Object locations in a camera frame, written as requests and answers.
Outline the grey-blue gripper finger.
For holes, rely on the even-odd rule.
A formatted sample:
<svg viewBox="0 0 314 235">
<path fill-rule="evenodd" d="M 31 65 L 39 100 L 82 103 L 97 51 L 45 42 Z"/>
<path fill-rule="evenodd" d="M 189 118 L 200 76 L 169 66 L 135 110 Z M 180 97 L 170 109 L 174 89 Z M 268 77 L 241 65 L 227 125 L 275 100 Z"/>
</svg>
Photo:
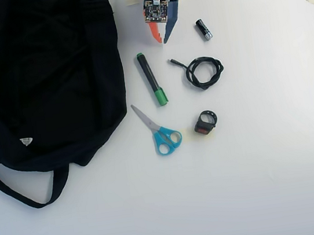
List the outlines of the grey-blue gripper finger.
<svg viewBox="0 0 314 235">
<path fill-rule="evenodd" d="M 176 22 L 175 21 L 168 21 L 166 26 L 165 26 L 165 37 L 163 38 L 163 43 L 167 44 L 168 39 L 171 36 L 172 30 L 175 26 Z"/>
</svg>

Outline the grey-blue gripper body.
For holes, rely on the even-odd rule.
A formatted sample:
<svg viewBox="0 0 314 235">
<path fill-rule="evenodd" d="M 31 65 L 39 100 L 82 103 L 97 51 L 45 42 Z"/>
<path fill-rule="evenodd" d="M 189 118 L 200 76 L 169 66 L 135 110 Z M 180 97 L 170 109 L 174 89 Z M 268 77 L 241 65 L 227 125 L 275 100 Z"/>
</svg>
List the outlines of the grey-blue gripper body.
<svg viewBox="0 0 314 235">
<path fill-rule="evenodd" d="M 167 11 L 169 22 L 176 22 L 178 19 L 178 0 L 169 0 Z"/>
</svg>

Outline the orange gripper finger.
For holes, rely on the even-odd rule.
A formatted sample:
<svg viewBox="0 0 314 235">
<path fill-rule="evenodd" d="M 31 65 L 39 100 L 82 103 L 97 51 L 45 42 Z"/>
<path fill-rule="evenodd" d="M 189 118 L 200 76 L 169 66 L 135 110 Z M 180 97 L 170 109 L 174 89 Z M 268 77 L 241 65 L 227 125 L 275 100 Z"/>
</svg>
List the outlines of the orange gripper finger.
<svg viewBox="0 0 314 235">
<path fill-rule="evenodd" d="M 163 43 L 163 28 L 162 28 L 162 23 L 148 23 L 150 31 L 152 33 L 152 36 L 154 37 L 154 39 L 162 44 Z"/>
</svg>

